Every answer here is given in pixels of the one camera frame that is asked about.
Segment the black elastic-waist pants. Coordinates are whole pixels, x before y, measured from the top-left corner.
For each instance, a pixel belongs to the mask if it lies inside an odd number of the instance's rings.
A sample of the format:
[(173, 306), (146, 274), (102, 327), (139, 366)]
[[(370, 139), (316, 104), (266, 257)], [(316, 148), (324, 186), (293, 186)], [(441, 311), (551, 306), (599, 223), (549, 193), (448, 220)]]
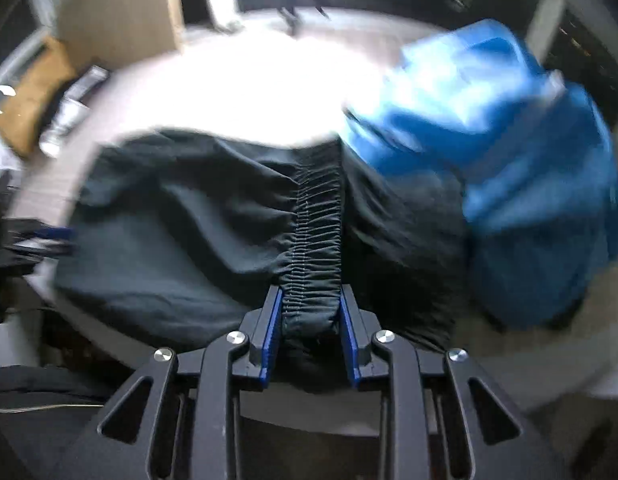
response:
[(274, 375), (345, 380), (341, 286), (382, 326), (447, 347), (469, 300), (457, 179), (385, 178), (336, 139), (270, 148), (165, 130), (103, 148), (70, 220), (55, 289), (144, 344), (204, 348), (283, 292)]

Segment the pine wood plank panel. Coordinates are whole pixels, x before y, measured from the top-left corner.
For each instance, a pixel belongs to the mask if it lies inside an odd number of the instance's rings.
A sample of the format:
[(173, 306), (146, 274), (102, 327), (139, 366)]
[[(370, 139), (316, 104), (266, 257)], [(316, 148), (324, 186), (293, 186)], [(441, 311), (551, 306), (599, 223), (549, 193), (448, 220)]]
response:
[(15, 95), (1, 105), (0, 137), (20, 158), (29, 158), (36, 146), (36, 128), (62, 84), (77, 75), (65, 46), (46, 36), (42, 53), (24, 72)]

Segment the white folded garment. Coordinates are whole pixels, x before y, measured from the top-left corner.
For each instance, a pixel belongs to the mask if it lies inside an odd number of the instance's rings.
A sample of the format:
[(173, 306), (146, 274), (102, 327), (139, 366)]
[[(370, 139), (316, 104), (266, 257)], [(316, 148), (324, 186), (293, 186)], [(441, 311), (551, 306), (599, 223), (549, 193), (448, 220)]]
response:
[(55, 91), (36, 126), (36, 144), (45, 157), (59, 156), (72, 130), (90, 114), (91, 101), (110, 76), (110, 70), (92, 64)]

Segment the blue zip jacket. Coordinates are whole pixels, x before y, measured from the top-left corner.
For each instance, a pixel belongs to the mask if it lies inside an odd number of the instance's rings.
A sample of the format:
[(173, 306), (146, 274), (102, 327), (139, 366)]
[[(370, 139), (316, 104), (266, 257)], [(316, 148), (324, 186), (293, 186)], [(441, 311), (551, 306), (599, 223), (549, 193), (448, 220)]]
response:
[(502, 324), (565, 313), (618, 259), (611, 133), (587, 91), (544, 70), (501, 23), (404, 47), (346, 120), (343, 140), (383, 176), (434, 170), (462, 182), (470, 285)]

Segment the large wooden board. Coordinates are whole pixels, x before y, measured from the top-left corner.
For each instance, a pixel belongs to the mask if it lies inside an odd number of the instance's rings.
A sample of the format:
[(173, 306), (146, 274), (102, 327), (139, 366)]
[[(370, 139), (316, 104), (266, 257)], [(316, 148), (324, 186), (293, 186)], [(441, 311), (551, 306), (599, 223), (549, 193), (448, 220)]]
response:
[(55, 37), (74, 68), (118, 70), (181, 48), (181, 0), (62, 0)]

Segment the pink plaid rug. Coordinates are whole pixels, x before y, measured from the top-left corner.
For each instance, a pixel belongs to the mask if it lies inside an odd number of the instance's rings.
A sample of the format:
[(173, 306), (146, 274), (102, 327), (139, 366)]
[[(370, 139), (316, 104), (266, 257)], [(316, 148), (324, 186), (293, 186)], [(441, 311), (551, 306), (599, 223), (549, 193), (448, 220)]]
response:
[[(276, 13), (248, 14), (233, 35), (187, 29), (182, 47), (118, 70), (54, 160), (34, 162), (10, 212), (65, 222), (104, 144), (161, 127), (300, 146), (333, 136), (341, 110), (383, 80), (402, 46), (434, 26), (364, 11), (307, 13), (297, 38)], [(618, 398), (618, 263), (591, 284), (565, 330), (500, 334), (478, 316), (454, 340), (522, 408), (568, 392)]]

